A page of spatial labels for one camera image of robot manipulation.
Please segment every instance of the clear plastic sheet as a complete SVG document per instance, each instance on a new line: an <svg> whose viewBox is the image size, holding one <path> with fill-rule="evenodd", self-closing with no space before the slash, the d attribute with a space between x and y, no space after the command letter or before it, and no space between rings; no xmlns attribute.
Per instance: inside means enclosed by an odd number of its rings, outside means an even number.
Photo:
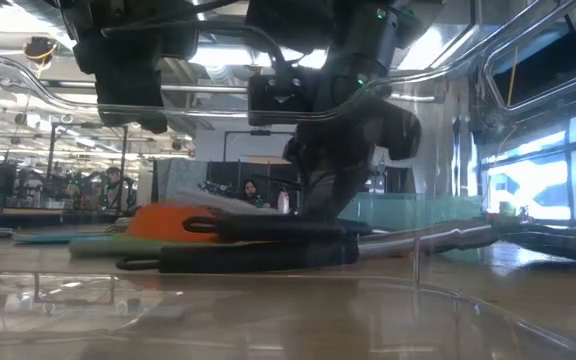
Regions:
<svg viewBox="0 0 576 360"><path fill-rule="evenodd" d="M127 273L115 267L116 259L71 259L63 244L0 241L0 342L5 342L0 357L13 353L12 358L25 359L54 351L73 358L124 359L152 354L576 359L576 76L534 94L517 91L514 101L509 91L513 85L503 88L495 80L508 64L513 68L517 59L530 56L517 49L557 33L557 24L575 9L576 0L534 1L491 34L484 28L468 29L437 66L394 71L323 113L76 103L48 91L21 64L0 57L0 120L32 113L61 123L67 145L57 145L51 157L64 164L70 151L95 157L92 151L72 150L71 143L90 138L94 126L74 135L66 129L73 119L101 124L100 112L123 118L127 137L143 136L131 124L153 113L168 119L166 136L223 124L248 129L250 117L289 127L355 114L387 86L392 89L389 103L415 114L423 129L412 159L390 161L387 151L376 151L374 162L392 172L372 177L367 185L372 191L359 193L340 215L377 229L358 239L359 260L353 264L250 276ZM50 123L47 130L40 121L35 124L33 131L21 129L19 135L50 136ZM117 158L117 167L121 160L121 167L135 176L157 174L159 178L151 175L148 181L163 193L133 194L131 185L122 185L124 197L138 198L132 205L140 204L141 196L146 203L183 202L195 193L199 195L191 203L220 207L220 196L241 191L250 174L274 171L270 165L251 170L239 163L229 170L238 174L236 183L220 183L209 181L217 179L218 169L210 164L227 159L225 145L223 158L217 151L216 157L204 159L208 165L188 167L179 159L152 156L144 169L148 152L143 149ZM14 151L37 153L6 145L0 156ZM188 149L185 157L190 155ZM97 171L99 178L109 176L103 175L106 169ZM386 190L384 183L394 178L396 184L388 186L396 191ZM267 185L267 190L283 188ZM72 211L85 206L69 204L68 198L38 197L22 204L0 196L0 224L6 216L16 216L2 226L22 228L16 239L53 236L54 227L25 228L40 214L48 219L44 225L61 226L60 236L108 236L121 242L116 234L130 226L122 212L130 203L113 194L87 212ZM122 211L115 211L112 198L119 199ZM221 207L232 212L242 205L228 204L232 206ZM148 251L159 247L151 245ZM33 321L36 327L29 325Z"/></svg>

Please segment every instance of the woman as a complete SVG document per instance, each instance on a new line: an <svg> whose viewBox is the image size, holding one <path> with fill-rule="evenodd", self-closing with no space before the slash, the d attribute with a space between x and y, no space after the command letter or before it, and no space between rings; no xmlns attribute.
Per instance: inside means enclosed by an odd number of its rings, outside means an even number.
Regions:
<svg viewBox="0 0 576 360"><path fill-rule="evenodd" d="M244 181L241 200L256 207L270 207L270 204L261 195L257 194L257 184L251 179Z"/></svg>

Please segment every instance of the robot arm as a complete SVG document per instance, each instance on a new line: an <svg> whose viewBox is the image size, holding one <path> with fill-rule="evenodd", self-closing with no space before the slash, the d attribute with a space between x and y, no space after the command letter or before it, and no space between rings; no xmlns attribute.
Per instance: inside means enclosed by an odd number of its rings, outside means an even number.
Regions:
<svg viewBox="0 0 576 360"><path fill-rule="evenodd" d="M291 112L334 109L364 84L387 76L395 49L425 31L414 16L397 10L398 0L250 0L243 25L195 19L199 12L232 2L65 0L60 6L78 41L77 63L95 74L102 104L161 107L155 70L161 57L192 57L200 30L251 34L246 42L270 54L275 73L249 80L249 109L287 114L282 119L253 115L253 126L295 123ZM320 70L306 69L287 62L280 46L302 53L327 48L328 57ZM383 99L389 95L362 96L338 118L297 125L284 157L304 179L303 215L336 218L366 182L376 145L387 147L393 160L414 156L419 122ZM137 121L156 133L167 130L166 118L158 113L100 116L109 126Z"/></svg>

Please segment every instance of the table surface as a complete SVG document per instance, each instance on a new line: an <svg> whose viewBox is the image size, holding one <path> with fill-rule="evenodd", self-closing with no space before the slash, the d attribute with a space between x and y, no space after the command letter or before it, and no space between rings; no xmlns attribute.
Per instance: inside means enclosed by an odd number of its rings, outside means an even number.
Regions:
<svg viewBox="0 0 576 360"><path fill-rule="evenodd" d="M46 229L33 233L100 232L105 226ZM18 246L0 240L0 273L121 274L114 260L70 260L66 246ZM302 271L301 275L411 279L409 258L360 262ZM451 289L507 310L576 341L576 262L508 243L424 257L421 281Z"/></svg>

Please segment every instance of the orange object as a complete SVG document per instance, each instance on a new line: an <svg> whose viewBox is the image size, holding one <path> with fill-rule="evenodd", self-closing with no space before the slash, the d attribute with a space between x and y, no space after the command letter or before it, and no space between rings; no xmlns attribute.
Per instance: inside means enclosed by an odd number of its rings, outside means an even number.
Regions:
<svg viewBox="0 0 576 360"><path fill-rule="evenodd" d="M193 233L183 222L193 216L212 217L206 208L182 207L174 204L150 204L137 211L126 235L168 242L217 242L217 234Z"/></svg>

